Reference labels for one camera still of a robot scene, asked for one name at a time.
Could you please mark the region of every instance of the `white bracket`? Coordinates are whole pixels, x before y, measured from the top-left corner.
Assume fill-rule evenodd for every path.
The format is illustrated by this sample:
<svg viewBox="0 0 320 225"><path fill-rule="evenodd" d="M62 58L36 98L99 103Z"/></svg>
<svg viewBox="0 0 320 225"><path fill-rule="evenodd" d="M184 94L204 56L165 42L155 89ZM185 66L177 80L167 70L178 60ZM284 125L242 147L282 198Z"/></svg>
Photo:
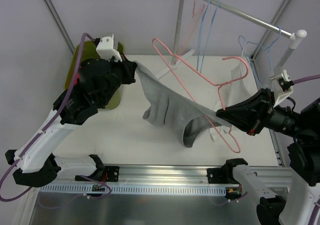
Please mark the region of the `white bracket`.
<svg viewBox="0 0 320 225"><path fill-rule="evenodd" d="M271 82L273 84L273 92L274 92L274 106L278 106L280 103L282 103L287 97L289 97L294 92L294 87L290 86L287 91L283 91L281 87L281 79L283 79L284 82L291 81L289 74L286 70L282 70L280 74L275 75L271 78Z"/></svg>
<svg viewBox="0 0 320 225"><path fill-rule="evenodd" d="M115 57L117 60L122 62L120 53L114 49L115 41L114 35L104 36L100 39L98 46L96 47L96 52L102 59L109 60L112 57Z"/></svg>

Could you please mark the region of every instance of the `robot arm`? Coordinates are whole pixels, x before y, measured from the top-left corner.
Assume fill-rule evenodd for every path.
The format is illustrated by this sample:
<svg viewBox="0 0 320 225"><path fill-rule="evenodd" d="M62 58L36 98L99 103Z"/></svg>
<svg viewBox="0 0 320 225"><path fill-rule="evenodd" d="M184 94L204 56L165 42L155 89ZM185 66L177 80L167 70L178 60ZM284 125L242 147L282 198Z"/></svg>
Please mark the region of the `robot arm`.
<svg viewBox="0 0 320 225"><path fill-rule="evenodd" d="M101 46L102 42L99 43L98 48L101 49L102 54L109 56L110 60L100 58L83 61L78 70L76 85L61 114L45 131L39 129L33 135L30 141L41 134L22 158L19 154L30 141L19 150L6 152L5 156L9 164L12 165L19 160L16 164L18 169L13 173L16 184L38 188L51 183L56 178L75 177L80 180L79 176L86 176L98 181L102 179L105 167L97 155L63 158L52 154L65 137L89 117L98 113L98 109L105 108L120 85L136 81L137 64L128 61L123 54L117 56L111 51L112 48ZM54 102L53 109L41 128L54 117L66 94L67 90Z"/></svg>
<svg viewBox="0 0 320 225"><path fill-rule="evenodd" d="M275 106L275 94L260 89L239 104L218 110L216 115L254 136L266 127L293 138L288 146L292 185L287 201L268 189L242 158L227 160L214 176L238 182L256 204L262 225L308 225L320 199L320 98L301 113Z"/></svg>

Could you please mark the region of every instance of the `vertical metal post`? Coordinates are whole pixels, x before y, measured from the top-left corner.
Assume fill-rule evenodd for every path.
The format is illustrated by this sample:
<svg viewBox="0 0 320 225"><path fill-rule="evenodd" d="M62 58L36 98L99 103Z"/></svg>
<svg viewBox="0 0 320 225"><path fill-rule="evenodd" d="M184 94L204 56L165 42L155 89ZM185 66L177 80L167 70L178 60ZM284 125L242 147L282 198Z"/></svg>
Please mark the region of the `vertical metal post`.
<svg viewBox="0 0 320 225"><path fill-rule="evenodd" d="M287 9L288 5L290 4L292 0L283 0L281 5L279 6L279 8L277 9L276 13L274 14L270 24L271 25L276 25L279 21L279 19L281 18L282 14L284 13L284 11ZM265 42L267 41L267 39L271 36L271 31L270 30L266 30L262 36L262 38L259 41L259 44L261 44L262 46L265 45ZM259 45L256 46L252 58L253 60L256 59L256 57L258 56L259 52L261 51L261 47Z"/></svg>
<svg viewBox="0 0 320 225"><path fill-rule="evenodd" d="M63 36L63 39L65 41L65 43L67 44L68 48L70 49L71 53L74 54L75 53L75 46L72 43L64 24L62 23L53 3L51 2L51 0L43 0L46 7L49 9L50 14L56 24L56 26L59 28L61 35Z"/></svg>
<svg viewBox="0 0 320 225"><path fill-rule="evenodd" d="M173 43L173 54L178 53L181 19L182 19L182 13L184 11L184 3L185 3L185 0L179 0L178 17L176 19L174 43ZM176 60L176 58L173 56L171 64L174 64L175 60Z"/></svg>
<svg viewBox="0 0 320 225"><path fill-rule="evenodd" d="M307 36L307 31L306 30L298 30L297 32L295 32L291 36L291 38L290 38L291 43L290 43L289 47L287 48L287 50L285 51L285 53L283 54L283 56L280 58L280 61L278 62L276 67L274 68L274 74L281 73L282 67L284 66L284 64L286 63L286 61L290 57L290 55L299 46L299 44L302 42L302 40L306 36Z"/></svg>

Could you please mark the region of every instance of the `pink hanger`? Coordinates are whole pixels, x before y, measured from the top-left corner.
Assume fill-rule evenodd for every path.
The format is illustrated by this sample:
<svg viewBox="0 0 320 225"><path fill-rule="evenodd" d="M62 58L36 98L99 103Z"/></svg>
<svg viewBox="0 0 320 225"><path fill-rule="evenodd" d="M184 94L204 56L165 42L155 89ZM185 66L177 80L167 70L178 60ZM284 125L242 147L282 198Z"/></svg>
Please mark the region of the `pink hanger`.
<svg viewBox="0 0 320 225"><path fill-rule="evenodd" d="M183 62L185 65L187 65L191 70L193 70L196 74L198 74L200 77L202 77L204 80L206 80L208 83L210 83L211 85L215 86L215 87L218 87L218 95L219 95L219 99L221 101L221 105L222 105L222 108L225 110L225 104L224 104L224 101L221 97L221 94L220 94L220 89L224 86L224 85L227 85L227 84L231 84L235 81L238 81L238 80L241 80L241 79L244 79L248 73L249 73L249 69L248 69L248 64L246 63L245 60L243 60L241 57L238 57L238 56L229 56L229 57L224 57L222 58L222 60L228 60L228 59L238 59L240 60L244 65L245 65L245 68L246 68L246 73L245 75L243 75L242 77L239 77L239 78L236 78L236 79L232 79L230 81L227 81L227 82L223 82L223 83L214 83L212 81L210 81L208 78L206 78L204 75L202 75L200 72L198 72L195 68L193 68L190 64L188 64L183 58L181 58L179 55L175 55L173 54L170 49L162 42L160 41L158 38L154 38L152 40L152 45L154 47L154 49L157 51L157 53L160 55L160 57L162 58L162 60L164 61L164 63L168 66L168 68L170 69L170 71L173 73L173 75L175 76L175 78L178 80L178 82L181 84L181 86L184 88L184 90L186 91L186 93L190 96L190 98L195 102L196 100L194 99L194 97L190 94L190 92L188 91L188 89L186 88L186 86L184 85L184 83L180 80L180 78L178 77L178 75L176 74L176 72L172 69L172 67L170 66L170 64L165 60L165 58L163 57L163 55L160 53L160 51L158 50L158 48L156 47L155 45L155 41L158 41L168 52L171 56L173 57L176 57L177 59L179 59L181 62ZM223 137L223 135L219 132L219 130L214 126L214 124L210 121L210 119L205 115L205 118L208 120L208 122L210 123L210 125L214 128L214 130L219 134L219 136L222 138L222 140L225 142L225 144L229 147L229 149L236 153L236 154L239 154L241 152L241 148L238 144L238 141L237 139L231 134L231 131L232 131L232 128L230 127L230 130L228 132L228 134L232 137L232 139L234 140L237 148L238 148L238 151L235 151L231 146L230 144L227 142L227 140Z"/></svg>

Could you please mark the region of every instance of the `gray shirt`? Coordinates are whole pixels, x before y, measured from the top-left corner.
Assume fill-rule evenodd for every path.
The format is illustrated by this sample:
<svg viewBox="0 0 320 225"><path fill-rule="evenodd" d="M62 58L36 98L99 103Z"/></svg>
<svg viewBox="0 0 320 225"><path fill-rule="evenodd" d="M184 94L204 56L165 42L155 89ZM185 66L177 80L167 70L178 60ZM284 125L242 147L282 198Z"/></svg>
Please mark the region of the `gray shirt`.
<svg viewBox="0 0 320 225"><path fill-rule="evenodd" d="M212 126L230 127L230 123L216 116L216 112L202 106L163 85L145 66L137 63L138 74L150 107L143 119L156 127L166 126L174 132L178 141L191 148L197 136Z"/></svg>

